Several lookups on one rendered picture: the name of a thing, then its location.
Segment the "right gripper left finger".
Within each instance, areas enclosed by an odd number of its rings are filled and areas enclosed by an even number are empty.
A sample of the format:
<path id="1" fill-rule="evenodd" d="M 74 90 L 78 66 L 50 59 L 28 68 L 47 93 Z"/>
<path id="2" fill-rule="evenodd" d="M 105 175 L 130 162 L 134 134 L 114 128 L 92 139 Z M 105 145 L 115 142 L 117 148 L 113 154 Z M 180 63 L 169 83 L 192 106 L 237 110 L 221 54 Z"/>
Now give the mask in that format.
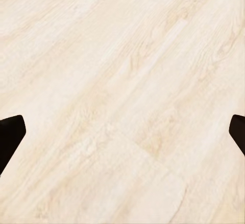
<path id="1" fill-rule="evenodd" d="M 0 175 L 27 133 L 22 115 L 0 120 Z"/>

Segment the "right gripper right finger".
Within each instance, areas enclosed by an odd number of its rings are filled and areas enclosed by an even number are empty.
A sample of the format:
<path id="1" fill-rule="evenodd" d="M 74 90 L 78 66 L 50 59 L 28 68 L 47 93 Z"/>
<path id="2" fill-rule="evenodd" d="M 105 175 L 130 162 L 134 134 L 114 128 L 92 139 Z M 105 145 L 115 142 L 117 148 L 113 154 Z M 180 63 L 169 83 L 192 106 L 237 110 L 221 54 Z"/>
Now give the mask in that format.
<path id="1" fill-rule="evenodd" d="M 234 114 L 229 127 L 229 134 L 245 156 L 245 117 Z"/>

